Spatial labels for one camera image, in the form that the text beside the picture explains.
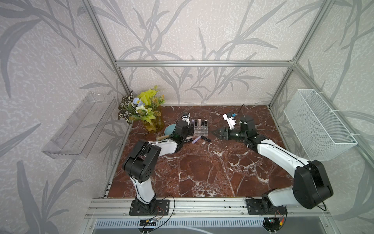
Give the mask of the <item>black lipstick silver band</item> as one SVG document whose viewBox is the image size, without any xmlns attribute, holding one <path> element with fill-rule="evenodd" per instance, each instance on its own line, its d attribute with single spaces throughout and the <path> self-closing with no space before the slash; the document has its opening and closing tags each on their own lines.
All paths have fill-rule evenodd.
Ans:
<svg viewBox="0 0 374 234">
<path fill-rule="evenodd" d="M 207 138 L 206 136 L 201 136 L 201 139 L 207 141 L 207 142 L 211 142 L 211 139 Z"/>
</svg>

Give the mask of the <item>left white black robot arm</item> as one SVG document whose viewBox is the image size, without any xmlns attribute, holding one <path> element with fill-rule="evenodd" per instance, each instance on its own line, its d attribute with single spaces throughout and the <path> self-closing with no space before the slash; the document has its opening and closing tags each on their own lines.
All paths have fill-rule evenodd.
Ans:
<svg viewBox="0 0 374 234">
<path fill-rule="evenodd" d="M 161 141 L 139 140 L 128 154 L 122 168 L 129 175 L 136 191 L 135 201 L 147 210 L 156 204 L 151 175 L 160 156 L 179 152 L 188 136 L 193 135 L 189 121 L 179 120 L 172 134 Z"/>
</svg>

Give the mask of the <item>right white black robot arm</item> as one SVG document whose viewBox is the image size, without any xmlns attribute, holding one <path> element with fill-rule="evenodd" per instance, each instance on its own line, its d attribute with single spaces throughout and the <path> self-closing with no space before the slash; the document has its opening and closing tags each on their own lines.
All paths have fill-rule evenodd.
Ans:
<svg viewBox="0 0 374 234">
<path fill-rule="evenodd" d="M 288 205 L 301 205 L 311 210 L 333 196 L 331 182 L 320 161 L 298 157 L 259 134 L 250 116 L 240 119 L 239 129 L 234 128 L 234 117 L 224 115 L 224 120 L 228 122 L 228 127 L 213 130 L 214 136 L 220 140 L 242 142 L 248 149 L 276 163 L 293 178 L 292 186 L 272 190 L 262 195 L 261 199 L 249 199 L 248 207 L 265 214 L 280 211 Z"/>
</svg>

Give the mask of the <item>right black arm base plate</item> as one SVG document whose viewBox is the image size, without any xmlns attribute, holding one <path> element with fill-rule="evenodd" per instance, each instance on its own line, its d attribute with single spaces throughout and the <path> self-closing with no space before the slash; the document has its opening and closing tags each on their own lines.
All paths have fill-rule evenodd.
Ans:
<svg viewBox="0 0 374 234">
<path fill-rule="evenodd" d="M 260 199 L 246 197 L 245 203 L 249 215 L 287 215 L 286 205 L 274 206 L 267 196 Z"/>
</svg>

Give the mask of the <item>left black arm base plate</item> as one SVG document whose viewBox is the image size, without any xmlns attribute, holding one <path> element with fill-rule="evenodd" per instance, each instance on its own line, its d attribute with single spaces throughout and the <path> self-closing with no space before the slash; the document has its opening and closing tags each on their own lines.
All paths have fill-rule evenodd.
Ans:
<svg viewBox="0 0 374 234">
<path fill-rule="evenodd" d="M 145 204 L 138 199 L 131 202 L 129 211 L 130 216 L 163 216 L 168 215 L 170 208 L 170 200 L 168 199 L 153 199 L 150 203 Z"/>
</svg>

